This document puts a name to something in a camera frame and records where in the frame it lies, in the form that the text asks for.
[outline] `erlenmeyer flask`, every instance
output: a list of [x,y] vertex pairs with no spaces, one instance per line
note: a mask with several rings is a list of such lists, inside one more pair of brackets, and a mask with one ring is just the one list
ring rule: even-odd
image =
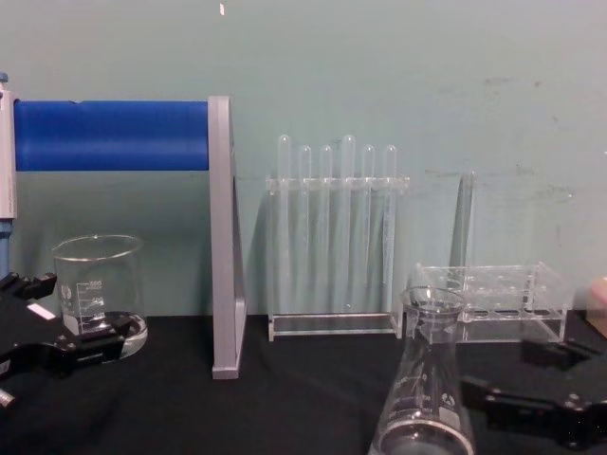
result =
[[420,286],[403,294],[407,339],[369,455],[473,455],[459,391],[455,329],[464,306],[449,289]]

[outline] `green painted wall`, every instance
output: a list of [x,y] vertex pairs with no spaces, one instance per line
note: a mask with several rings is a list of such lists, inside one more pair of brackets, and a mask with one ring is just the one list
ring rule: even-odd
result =
[[[223,3],[224,15],[218,0],[0,0],[0,67],[23,99],[233,96],[252,312],[265,310],[259,213],[284,133],[392,142],[416,181],[533,169],[572,194],[544,214],[538,254],[575,284],[607,271],[607,3]],[[21,175],[14,267],[49,269],[68,236],[132,233],[147,241],[149,313],[206,312],[208,197],[206,174]]]

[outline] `empty test tube rack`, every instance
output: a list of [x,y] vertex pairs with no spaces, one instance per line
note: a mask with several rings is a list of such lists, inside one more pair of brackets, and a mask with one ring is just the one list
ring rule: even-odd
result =
[[396,148],[352,136],[313,151],[278,141],[267,180],[269,338],[402,335],[402,226],[409,179]]

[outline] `black tablecloth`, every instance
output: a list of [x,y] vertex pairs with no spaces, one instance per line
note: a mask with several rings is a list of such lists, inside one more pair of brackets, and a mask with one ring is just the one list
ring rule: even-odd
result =
[[[363,455],[403,349],[390,336],[269,343],[267,318],[250,317],[241,378],[212,381],[211,318],[149,318],[149,327],[130,358],[64,380],[32,374],[3,383],[21,401],[0,421],[0,454]],[[607,346],[577,318],[569,331]],[[516,344],[459,345],[458,361],[461,373],[515,390],[541,391],[555,380],[522,364]],[[489,430],[480,413],[472,423],[479,455],[571,453]]]

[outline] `blue padded bar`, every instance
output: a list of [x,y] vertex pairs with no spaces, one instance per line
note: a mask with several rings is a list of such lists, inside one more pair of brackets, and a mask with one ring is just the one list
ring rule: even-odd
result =
[[17,101],[17,171],[207,171],[205,101]]

